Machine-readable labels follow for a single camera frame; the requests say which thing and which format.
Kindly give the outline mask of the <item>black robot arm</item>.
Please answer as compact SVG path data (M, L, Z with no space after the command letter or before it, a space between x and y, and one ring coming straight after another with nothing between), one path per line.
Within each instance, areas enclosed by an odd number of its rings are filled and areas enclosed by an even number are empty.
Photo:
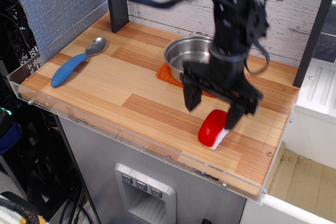
M225 128L233 129L244 114L255 113L263 95L246 79L250 47L267 33L266 0L212 0L215 36L209 44L209 62L182 63L180 79L188 110L206 91L230 103Z

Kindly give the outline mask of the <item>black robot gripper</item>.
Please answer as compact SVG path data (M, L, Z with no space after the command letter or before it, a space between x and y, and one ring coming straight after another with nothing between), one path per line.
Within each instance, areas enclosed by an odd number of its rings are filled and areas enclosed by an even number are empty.
M231 104L225 129L232 130L244 114L255 114L263 94L252 86L244 74L247 54L229 56L212 52L208 63L184 61L180 80L184 86L184 103L191 112L206 91Z

